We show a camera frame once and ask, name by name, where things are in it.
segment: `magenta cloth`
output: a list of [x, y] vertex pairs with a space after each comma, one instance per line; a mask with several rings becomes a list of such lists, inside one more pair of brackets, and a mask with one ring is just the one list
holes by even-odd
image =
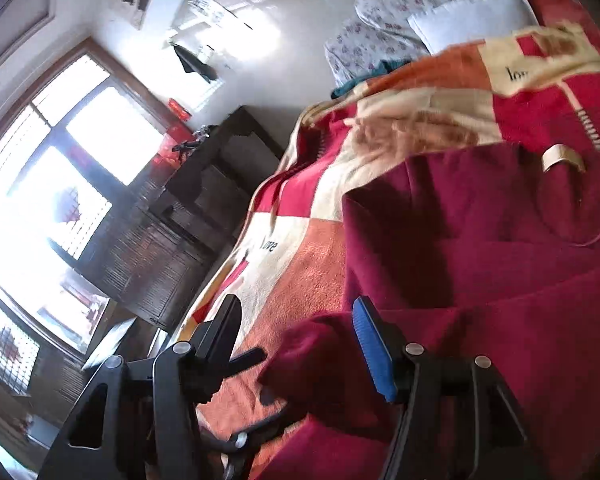
[[[600, 135], [600, 108], [590, 114]], [[565, 163], [543, 173], [539, 153], [503, 143], [414, 156], [347, 193], [344, 311], [288, 330], [260, 376], [313, 416], [260, 480], [379, 476], [393, 417], [353, 333], [348, 311], [362, 294], [438, 356], [488, 355], [553, 478], [591, 466], [600, 451], [600, 150], [579, 121], [554, 131], [533, 149], [559, 138], [579, 150], [585, 173]]]

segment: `window frame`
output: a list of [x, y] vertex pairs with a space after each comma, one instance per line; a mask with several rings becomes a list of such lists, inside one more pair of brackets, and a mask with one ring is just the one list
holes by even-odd
[[[76, 47], [72, 48], [69, 52], [61, 56], [56, 62], [54, 62], [48, 70], [46, 70], [36, 81], [29, 86], [22, 95], [14, 102], [13, 105], [9, 108], [7, 113], [3, 115], [0, 119], [0, 140], [8, 131], [10, 126], [14, 123], [16, 118], [22, 111], [27, 107], [31, 106], [34, 109], [34, 112], [37, 113], [40, 117], [42, 115], [38, 112], [37, 108], [33, 104], [33, 99], [35, 96], [42, 91], [45, 86], [53, 81], [65, 68], [71, 65], [76, 60], [80, 59], [82, 56], [87, 54], [94, 62], [100, 65], [104, 70], [109, 72], [109, 77], [107, 77], [101, 84], [96, 86], [93, 91], [89, 92], [83, 99], [78, 102], [77, 105], [72, 108], [65, 116], [59, 121], [56, 126], [52, 127], [51, 132], [46, 136], [40, 146], [35, 150], [26, 164], [23, 166], [20, 174], [18, 175], [16, 182], [17, 184], [24, 175], [26, 175], [28, 169], [31, 168], [35, 161], [40, 158], [42, 153], [46, 151], [50, 146], [54, 144], [54, 130], [62, 129], [64, 130], [65, 135], [64, 139], [71, 138], [71, 135], [66, 132], [65, 126], [68, 122], [75, 117], [75, 115], [86, 106], [98, 93], [104, 88], [113, 86], [116, 88], [122, 95], [129, 98], [129, 101], [134, 106], [134, 108], [140, 112], [140, 114], [147, 119], [160, 133], [164, 133], [169, 126], [178, 122], [178, 118], [174, 113], [157, 99], [154, 95], [149, 92], [149, 90], [137, 79], [133, 76], [129, 71], [127, 71], [114, 57], [112, 57], [106, 50], [104, 50], [93, 38], [87, 38], [83, 42], [79, 43]], [[125, 189], [126, 186], [122, 184], [115, 177], [110, 175], [110, 173], [105, 170], [97, 161], [93, 160], [96, 164], [96, 174], [83, 174], [79, 168], [76, 168], [80, 171], [80, 173], [90, 181], [93, 177], [97, 176], [99, 173], [100, 178], [106, 179], [106, 184], [103, 188], [98, 186], [96, 189], [110, 189], [109, 192], [101, 194], [109, 200], [111, 203], [112, 199], [117, 202], [121, 200], [126, 200], [126, 196], [128, 195], [128, 191]], [[70, 254], [68, 254], [59, 244], [53, 241], [51, 238], [48, 238], [48, 242], [50, 247], [76, 272], [82, 274], [85, 278], [89, 279], [88, 275], [84, 273], [84, 269], [82, 269], [79, 257], [74, 258]], [[110, 312], [110, 309], [114, 308], [115, 301], [109, 301], [109, 305], [106, 306], [102, 316], [100, 317], [100, 323], [106, 318], [107, 312]], [[56, 336], [51, 332], [51, 330], [47, 329], [42, 323], [36, 320], [33, 316], [31, 316], [28, 312], [26, 312], [10, 295], [0, 287], [0, 308], [4, 311], [4, 313], [11, 318], [14, 322], [18, 321], [16, 324], [21, 328], [26, 326], [28, 330], [25, 332], [32, 336], [36, 342], [39, 344], [44, 342], [45, 344], [50, 344], [54, 346], [56, 349], [59, 349], [62, 353], [67, 355], [73, 360], [78, 362], [85, 362], [88, 359], [89, 355], [99, 343], [96, 340], [96, 336], [98, 335], [98, 328], [94, 331], [91, 342], [87, 351], [83, 354], [76, 349], [74, 349], [71, 345], [66, 343], [62, 338]]]

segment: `pillow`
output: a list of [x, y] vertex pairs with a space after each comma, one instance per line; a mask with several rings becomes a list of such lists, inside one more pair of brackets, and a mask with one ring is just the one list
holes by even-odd
[[414, 14], [409, 25], [437, 54], [453, 44], [507, 36], [538, 20], [527, 0], [453, 0]]

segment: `blanket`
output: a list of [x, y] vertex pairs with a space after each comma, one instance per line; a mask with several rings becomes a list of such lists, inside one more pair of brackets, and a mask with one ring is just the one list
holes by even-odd
[[[450, 48], [307, 108], [276, 173], [251, 200], [238, 242], [182, 323], [188, 340], [225, 294], [242, 301], [235, 352], [269, 355], [283, 330], [340, 310], [344, 290], [342, 197], [407, 156], [510, 140], [542, 152], [539, 123], [576, 114], [596, 130], [577, 88], [600, 95], [600, 50], [579, 25], [531, 27], [506, 38]], [[256, 382], [260, 367], [225, 381], [199, 406], [203, 424], [228, 436], [269, 415]], [[257, 472], [280, 442], [264, 449]]]

